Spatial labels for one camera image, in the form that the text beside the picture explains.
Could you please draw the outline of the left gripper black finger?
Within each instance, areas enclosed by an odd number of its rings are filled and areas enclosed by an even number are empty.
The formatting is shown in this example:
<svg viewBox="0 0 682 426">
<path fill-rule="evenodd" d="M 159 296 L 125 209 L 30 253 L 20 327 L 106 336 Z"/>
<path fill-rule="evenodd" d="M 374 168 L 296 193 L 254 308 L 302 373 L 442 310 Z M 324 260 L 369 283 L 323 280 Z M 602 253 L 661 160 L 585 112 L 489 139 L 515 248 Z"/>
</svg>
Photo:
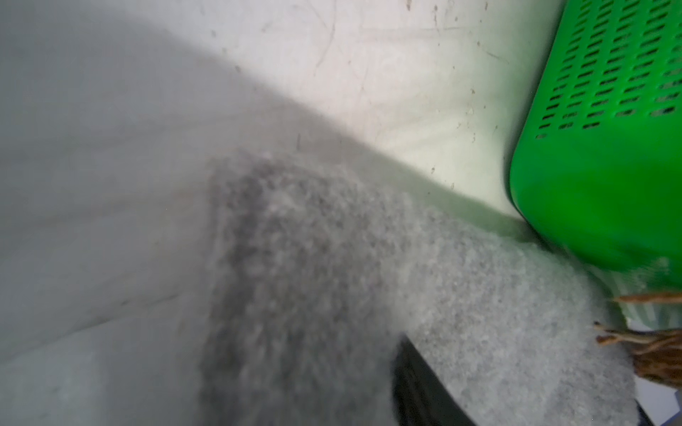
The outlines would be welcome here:
<svg viewBox="0 0 682 426">
<path fill-rule="evenodd" d="M 393 396 L 400 426 L 475 426 L 407 337 L 394 361 Z"/>
</svg>

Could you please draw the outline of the grey scarf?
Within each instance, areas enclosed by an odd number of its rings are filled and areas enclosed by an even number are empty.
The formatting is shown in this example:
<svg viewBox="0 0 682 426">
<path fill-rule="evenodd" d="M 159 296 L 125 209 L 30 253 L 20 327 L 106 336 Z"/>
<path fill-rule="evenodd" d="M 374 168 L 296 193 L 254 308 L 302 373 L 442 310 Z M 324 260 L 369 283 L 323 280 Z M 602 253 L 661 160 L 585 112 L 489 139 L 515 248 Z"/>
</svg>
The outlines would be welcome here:
<svg viewBox="0 0 682 426">
<path fill-rule="evenodd" d="M 330 166 L 240 155 L 209 190 L 201 425 L 398 425 L 404 337 L 478 425 L 635 425 L 575 264 Z"/>
</svg>

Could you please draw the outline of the brown plaid fringed scarf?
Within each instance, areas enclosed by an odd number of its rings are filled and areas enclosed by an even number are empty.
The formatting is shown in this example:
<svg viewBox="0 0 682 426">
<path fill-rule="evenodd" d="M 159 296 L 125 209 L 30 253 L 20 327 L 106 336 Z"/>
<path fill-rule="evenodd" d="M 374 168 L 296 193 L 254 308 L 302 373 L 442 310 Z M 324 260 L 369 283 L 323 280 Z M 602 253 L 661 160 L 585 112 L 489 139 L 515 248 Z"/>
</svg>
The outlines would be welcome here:
<svg viewBox="0 0 682 426">
<path fill-rule="evenodd" d="M 628 344 L 637 377 L 677 391 L 681 390 L 681 328 L 652 331 L 608 328 L 598 321 L 595 341 L 599 346 Z"/>
</svg>

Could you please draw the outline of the green plastic basket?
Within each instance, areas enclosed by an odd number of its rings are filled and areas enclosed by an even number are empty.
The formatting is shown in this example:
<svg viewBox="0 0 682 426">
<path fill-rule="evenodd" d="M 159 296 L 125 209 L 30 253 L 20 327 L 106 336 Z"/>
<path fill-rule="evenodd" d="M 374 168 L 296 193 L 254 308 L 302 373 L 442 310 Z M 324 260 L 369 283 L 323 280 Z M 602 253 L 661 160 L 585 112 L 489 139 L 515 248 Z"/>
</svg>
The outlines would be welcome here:
<svg viewBox="0 0 682 426">
<path fill-rule="evenodd" d="M 680 274 L 680 1 L 569 1 L 511 162 L 511 198 L 552 245 Z"/>
</svg>

